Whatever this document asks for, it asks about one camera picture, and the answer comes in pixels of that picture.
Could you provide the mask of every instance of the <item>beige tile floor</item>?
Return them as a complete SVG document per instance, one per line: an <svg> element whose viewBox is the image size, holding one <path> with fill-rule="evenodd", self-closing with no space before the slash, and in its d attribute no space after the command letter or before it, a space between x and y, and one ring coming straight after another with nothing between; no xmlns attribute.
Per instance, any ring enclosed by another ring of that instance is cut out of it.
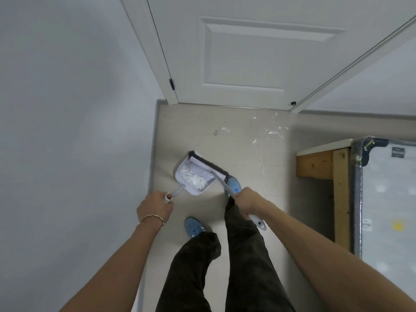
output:
<svg viewBox="0 0 416 312"><path fill-rule="evenodd" d="M197 150L236 176L243 187L255 189L279 208L332 238L332 183L295 178L294 153L368 134L410 140L414 128L416 124L409 120L293 116L274 110L162 105L156 130L153 189L176 189L174 166L187 151ZM175 197L171 218L156 237L148 257L142 283L144 312L155 310L170 263L189 239L183 225L188 216L210 225L220 239L222 254L208 269L204 293L212 311L224 311L230 268L223 221L225 203L223 189L217 183L200 196L182 192ZM261 233L294 307L298 311L325 311L273 232Z"/></svg>

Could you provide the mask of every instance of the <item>gold bracelet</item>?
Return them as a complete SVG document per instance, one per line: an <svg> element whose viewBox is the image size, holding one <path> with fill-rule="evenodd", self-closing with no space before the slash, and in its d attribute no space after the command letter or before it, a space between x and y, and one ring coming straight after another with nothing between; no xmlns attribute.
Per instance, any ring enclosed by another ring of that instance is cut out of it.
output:
<svg viewBox="0 0 416 312"><path fill-rule="evenodd" d="M144 220L144 219L146 219L147 217L151 217L151 216L154 216L154 217L158 217L160 220L162 220L162 228L163 228L163 226L165 225L165 221L162 219L162 217L160 217L160 216L158 216L158 215L145 215L141 220L140 220L140 223Z"/></svg>

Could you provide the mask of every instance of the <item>door panel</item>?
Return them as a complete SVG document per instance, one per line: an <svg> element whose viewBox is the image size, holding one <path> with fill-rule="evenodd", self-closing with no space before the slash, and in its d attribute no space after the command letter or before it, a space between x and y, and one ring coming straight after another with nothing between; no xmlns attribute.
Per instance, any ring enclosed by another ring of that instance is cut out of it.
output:
<svg viewBox="0 0 416 312"><path fill-rule="evenodd" d="M290 109L416 0L148 0L179 102Z"/></svg>

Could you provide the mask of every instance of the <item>leg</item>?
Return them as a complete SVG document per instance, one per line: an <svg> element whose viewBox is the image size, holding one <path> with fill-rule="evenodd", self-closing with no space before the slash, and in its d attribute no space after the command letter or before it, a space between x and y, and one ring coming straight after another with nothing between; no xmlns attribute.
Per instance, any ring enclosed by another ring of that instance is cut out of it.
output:
<svg viewBox="0 0 416 312"><path fill-rule="evenodd" d="M257 227L229 198L225 221L230 252L226 312L294 312Z"/></svg>
<svg viewBox="0 0 416 312"><path fill-rule="evenodd" d="M211 312L203 293L205 275L220 254L215 233L201 232L186 242L172 261L156 312Z"/></svg>

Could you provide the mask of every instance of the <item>shoe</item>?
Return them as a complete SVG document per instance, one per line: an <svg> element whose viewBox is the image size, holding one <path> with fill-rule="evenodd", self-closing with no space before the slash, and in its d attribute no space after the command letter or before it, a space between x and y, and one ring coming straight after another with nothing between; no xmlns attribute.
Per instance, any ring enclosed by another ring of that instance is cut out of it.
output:
<svg viewBox="0 0 416 312"><path fill-rule="evenodd" d="M232 191L234 193L239 193L241 192L241 185L240 183L237 181L237 179L233 176L231 176L228 180L227 180L227 185L231 187Z"/></svg>
<svg viewBox="0 0 416 312"><path fill-rule="evenodd" d="M189 237L198 236L202 232L206 232L202 223L192 217L186 218L185 230Z"/></svg>

